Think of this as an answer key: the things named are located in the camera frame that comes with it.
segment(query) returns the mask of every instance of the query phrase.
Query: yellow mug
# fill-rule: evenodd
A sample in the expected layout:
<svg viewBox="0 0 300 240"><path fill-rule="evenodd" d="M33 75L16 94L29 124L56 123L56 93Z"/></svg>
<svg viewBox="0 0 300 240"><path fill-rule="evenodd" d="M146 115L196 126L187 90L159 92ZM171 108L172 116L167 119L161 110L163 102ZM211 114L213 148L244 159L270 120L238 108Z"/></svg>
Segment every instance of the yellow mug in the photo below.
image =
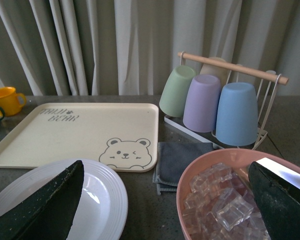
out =
<svg viewBox="0 0 300 240"><path fill-rule="evenodd" d="M0 107L3 108L6 117L19 113L26 103L26 96L23 93L16 93L14 87L5 86L0 88Z"/></svg>

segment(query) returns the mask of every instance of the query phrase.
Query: purple cup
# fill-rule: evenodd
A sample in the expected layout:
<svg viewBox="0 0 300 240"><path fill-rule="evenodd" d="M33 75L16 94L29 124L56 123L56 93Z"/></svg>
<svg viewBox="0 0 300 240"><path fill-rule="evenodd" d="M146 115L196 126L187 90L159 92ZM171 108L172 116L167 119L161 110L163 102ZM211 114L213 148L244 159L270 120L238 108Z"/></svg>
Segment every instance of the purple cup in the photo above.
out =
<svg viewBox="0 0 300 240"><path fill-rule="evenodd" d="M186 97L183 124L198 133L215 130L220 93L219 78L207 74L195 76Z"/></svg>

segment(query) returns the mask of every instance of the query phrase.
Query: white metal rack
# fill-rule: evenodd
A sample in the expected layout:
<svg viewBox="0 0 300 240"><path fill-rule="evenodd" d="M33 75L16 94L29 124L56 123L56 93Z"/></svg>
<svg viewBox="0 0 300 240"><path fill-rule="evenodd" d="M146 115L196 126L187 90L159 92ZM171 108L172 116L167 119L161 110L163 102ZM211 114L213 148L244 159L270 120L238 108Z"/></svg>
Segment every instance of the white metal rack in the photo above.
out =
<svg viewBox="0 0 300 240"><path fill-rule="evenodd" d="M259 83L257 93L256 93L257 100L259 100L261 89L262 89L264 82L268 81L261 106L258 110L259 127L258 127L256 140L252 145L241 146L241 148L248 148L248 149L255 150L264 141L264 139L266 138L266 136L268 134L268 132L265 130L265 125L268 120L272 105L274 103L274 100L275 100L275 97L276 97L276 94L278 91L278 86L279 86L279 84L286 85L288 83L289 79L285 76L282 76L281 74L276 75L276 72L272 71L272 70L261 71L261 70L245 67L245 66L242 66L239 64L233 64L233 63L223 62L223 61L219 61L219 60L215 60L215 59L211 59L211 58L207 58L207 57L203 57L203 56L189 54L184 51L178 52L178 56L180 57L180 65L185 65L186 59L187 59L187 60L192 60L192 61L200 62L203 64L213 65L216 67L230 70L226 83L228 83L230 81L230 77L233 72L242 73L242 74L246 74L246 75L250 75L250 76L259 78L260 83ZM272 92L270 94L269 101L267 101L269 91L272 91ZM198 132L191 131L190 129L188 129L187 127L184 126L181 118L171 117L169 115L166 115L166 116L164 116L164 121L167 124L179 129L180 131L192 136L193 138L195 138L203 143L213 143L215 149L239 148L239 146L229 146L229 145L225 145L225 144L219 142L217 140L214 132L198 133Z"/></svg>

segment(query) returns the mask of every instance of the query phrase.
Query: plate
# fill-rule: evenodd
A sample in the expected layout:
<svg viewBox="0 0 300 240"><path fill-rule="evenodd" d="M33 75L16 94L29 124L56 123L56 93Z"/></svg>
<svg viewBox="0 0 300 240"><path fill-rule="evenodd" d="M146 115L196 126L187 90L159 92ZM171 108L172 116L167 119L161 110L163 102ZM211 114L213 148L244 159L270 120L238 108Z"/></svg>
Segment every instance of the plate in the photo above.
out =
<svg viewBox="0 0 300 240"><path fill-rule="evenodd" d="M65 159L37 167L0 192L0 216L78 159ZM124 229L128 196L119 175L103 163L80 159L84 165L81 198L68 240L115 240Z"/></svg>

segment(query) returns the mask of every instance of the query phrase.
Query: mug handle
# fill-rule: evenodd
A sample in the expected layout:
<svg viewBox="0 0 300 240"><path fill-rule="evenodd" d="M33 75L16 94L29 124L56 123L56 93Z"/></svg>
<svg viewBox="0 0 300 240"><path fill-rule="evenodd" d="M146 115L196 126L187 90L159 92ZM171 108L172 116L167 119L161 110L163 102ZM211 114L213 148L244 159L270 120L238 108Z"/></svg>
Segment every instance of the mug handle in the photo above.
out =
<svg viewBox="0 0 300 240"><path fill-rule="evenodd" d="M20 107L22 108L24 105L26 105L26 103L27 103L27 99L26 99L26 96L23 94L23 93L17 93L16 94L18 97L20 97L20 98L22 98L22 100L23 100L23 103L22 104L20 104Z"/></svg>
<svg viewBox="0 0 300 240"><path fill-rule="evenodd" d="M0 112L2 114L2 117L0 117L0 121L1 121L2 119L4 119L4 117L6 116L6 114L5 114L5 111L3 110L2 107L0 107Z"/></svg>

